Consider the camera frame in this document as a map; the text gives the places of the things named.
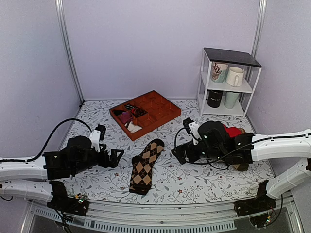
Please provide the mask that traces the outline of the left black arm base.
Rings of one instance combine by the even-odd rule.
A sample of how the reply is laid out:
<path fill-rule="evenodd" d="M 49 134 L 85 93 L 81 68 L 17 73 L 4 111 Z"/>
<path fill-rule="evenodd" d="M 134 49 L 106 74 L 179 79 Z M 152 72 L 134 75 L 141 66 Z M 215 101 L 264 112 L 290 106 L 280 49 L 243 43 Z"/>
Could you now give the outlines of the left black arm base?
<path fill-rule="evenodd" d="M 52 200 L 47 203 L 47 207 L 60 212 L 86 216 L 89 208 L 86 195 L 79 193 L 69 197 L 62 182 L 49 181 L 49 184 L 52 186 Z"/>

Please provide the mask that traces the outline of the brown argyle sock pair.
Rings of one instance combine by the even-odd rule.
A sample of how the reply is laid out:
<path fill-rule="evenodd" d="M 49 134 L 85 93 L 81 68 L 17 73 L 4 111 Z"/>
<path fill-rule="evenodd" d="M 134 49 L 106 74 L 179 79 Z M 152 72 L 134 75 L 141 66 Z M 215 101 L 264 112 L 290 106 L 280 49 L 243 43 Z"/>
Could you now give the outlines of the brown argyle sock pair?
<path fill-rule="evenodd" d="M 146 195 L 152 187 L 153 166 L 164 150 L 165 144 L 154 139 L 147 144 L 142 153 L 132 158 L 133 170 L 129 192 Z"/>

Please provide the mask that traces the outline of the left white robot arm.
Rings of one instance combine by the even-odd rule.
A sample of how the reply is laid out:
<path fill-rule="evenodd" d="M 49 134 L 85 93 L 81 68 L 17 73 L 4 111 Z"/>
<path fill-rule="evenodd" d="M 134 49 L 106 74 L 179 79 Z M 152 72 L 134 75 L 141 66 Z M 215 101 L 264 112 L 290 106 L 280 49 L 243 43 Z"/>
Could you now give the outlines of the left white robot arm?
<path fill-rule="evenodd" d="M 76 136 L 60 151 L 46 152 L 39 158 L 23 162 L 1 162 L 0 192 L 30 199 L 53 201 L 62 211 L 72 207 L 60 179 L 92 169 L 95 166 L 116 168 L 124 154 L 122 149 L 106 150 L 99 139 Z"/>

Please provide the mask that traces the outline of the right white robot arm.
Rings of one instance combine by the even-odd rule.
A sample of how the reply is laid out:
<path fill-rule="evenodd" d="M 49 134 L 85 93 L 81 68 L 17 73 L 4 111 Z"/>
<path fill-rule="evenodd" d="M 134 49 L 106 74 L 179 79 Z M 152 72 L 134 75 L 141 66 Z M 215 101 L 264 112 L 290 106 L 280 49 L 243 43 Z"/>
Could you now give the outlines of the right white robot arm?
<path fill-rule="evenodd" d="M 172 149 L 180 164 L 196 164 L 201 158 L 205 158 L 208 165 L 219 161 L 227 165 L 242 165 L 267 159 L 300 158 L 282 174 L 250 189 L 251 193 L 256 194 L 251 202 L 256 212 L 267 207 L 270 199 L 278 198 L 311 176 L 309 129 L 297 133 L 263 135 L 242 133 L 241 129 L 227 127 L 219 121 L 198 124 L 187 118 L 183 125 L 192 140 Z"/>

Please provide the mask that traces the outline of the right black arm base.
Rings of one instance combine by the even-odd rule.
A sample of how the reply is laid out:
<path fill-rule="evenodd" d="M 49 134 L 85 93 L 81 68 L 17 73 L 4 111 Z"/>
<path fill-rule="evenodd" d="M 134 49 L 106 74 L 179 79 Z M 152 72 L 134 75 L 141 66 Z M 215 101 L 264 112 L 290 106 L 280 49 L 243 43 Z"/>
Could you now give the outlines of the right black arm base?
<path fill-rule="evenodd" d="M 266 186 L 268 181 L 265 180 L 259 184 L 257 194 L 254 198 L 236 201 L 234 210 L 238 216 L 246 216 L 266 211 L 265 216 L 255 216 L 250 218 L 250 223 L 257 229 L 266 228 L 272 225 L 280 216 L 281 211 L 277 214 L 275 211 L 276 200 L 267 196 Z"/>

